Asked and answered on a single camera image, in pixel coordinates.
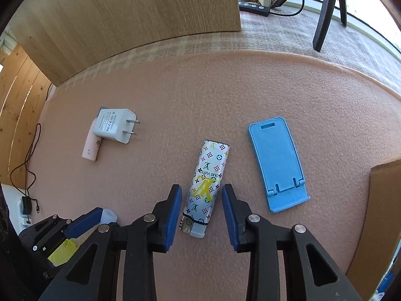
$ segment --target power adapter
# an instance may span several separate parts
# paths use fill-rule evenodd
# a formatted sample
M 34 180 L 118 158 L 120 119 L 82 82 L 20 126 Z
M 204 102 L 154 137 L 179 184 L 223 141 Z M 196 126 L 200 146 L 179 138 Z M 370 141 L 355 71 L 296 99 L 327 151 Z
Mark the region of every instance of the power adapter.
M 101 106 L 99 112 L 97 113 L 97 116 L 99 116 L 102 109 L 107 108 L 108 107 Z M 97 117 L 92 121 L 82 152 L 82 157 L 85 159 L 89 159 L 90 161 L 96 161 L 97 152 L 99 151 L 100 144 L 102 143 L 102 138 L 93 133 L 93 128 L 95 127 L 96 121 Z
M 23 196 L 23 214 L 32 214 L 32 199 L 27 196 Z
M 93 128 L 98 137 L 128 143 L 136 135 L 134 124 L 140 123 L 129 109 L 102 109 Z

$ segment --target black chair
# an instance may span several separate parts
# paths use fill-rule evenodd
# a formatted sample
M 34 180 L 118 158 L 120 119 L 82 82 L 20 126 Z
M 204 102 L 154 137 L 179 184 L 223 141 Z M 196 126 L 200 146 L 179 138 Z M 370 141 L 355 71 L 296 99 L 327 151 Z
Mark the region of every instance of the black chair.
M 276 0 L 272 8 L 277 8 L 282 6 L 282 4 L 287 0 Z M 339 0 L 340 2 L 340 17 L 342 24 L 347 26 L 347 6 L 346 0 Z M 334 4 L 336 0 L 323 0 L 322 9 L 320 11 L 318 26 L 316 28 L 315 36 L 313 37 L 313 49 L 320 52 L 324 39 L 330 25 L 331 18 L 333 16 Z

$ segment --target wooden panel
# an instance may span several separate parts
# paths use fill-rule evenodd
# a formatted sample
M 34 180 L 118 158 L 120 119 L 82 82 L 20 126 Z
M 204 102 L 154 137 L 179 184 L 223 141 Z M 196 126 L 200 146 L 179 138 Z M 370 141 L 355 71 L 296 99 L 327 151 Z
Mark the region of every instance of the wooden panel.
M 10 153 L 9 185 L 11 185 L 11 171 L 25 161 L 25 156 L 34 138 L 36 124 L 46 101 L 47 89 L 50 85 L 50 80 L 40 71 L 33 82 L 15 129 Z M 20 167 L 14 171 L 13 183 L 18 188 L 25 189 L 25 167 Z
M 19 70 L 0 113 L 0 181 L 7 182 L 11 144 L 25 98 L 39 73 L 27 58 Z
M 58 86 L 128 49 L 241 24 L 237 0 L 25 0 L 10 29 Z
M 0 64 L 3 66 L 5 60 L 7 59 L 8 54 L 5 53 L 3 50 L 0 50 Z
M 10 87 L 27 57 L 23 48 L 17 45 L 5 60 L 3 64 L 4 68 L 0 72 L 0 107 L 3 106 Z

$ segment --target lighter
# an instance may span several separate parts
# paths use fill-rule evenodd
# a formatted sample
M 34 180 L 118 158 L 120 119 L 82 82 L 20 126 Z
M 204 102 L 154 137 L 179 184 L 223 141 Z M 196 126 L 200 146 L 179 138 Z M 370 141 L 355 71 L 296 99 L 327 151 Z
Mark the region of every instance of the lighter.
M 180 222 L 180 230 L 190 236 L 205 236 L 229 150 L 229 145 L 216 141 L 203 144 Z

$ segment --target power strip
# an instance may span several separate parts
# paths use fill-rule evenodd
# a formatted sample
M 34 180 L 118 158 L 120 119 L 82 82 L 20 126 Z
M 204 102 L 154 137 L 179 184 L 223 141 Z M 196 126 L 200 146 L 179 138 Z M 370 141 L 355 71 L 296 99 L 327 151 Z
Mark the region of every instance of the power strip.
M 259 4 L 238 1 L 238 6 L 240 11 L 250 12 L 264 17 L 267 17 L 270 14 L 269 7 L 261 6 Z

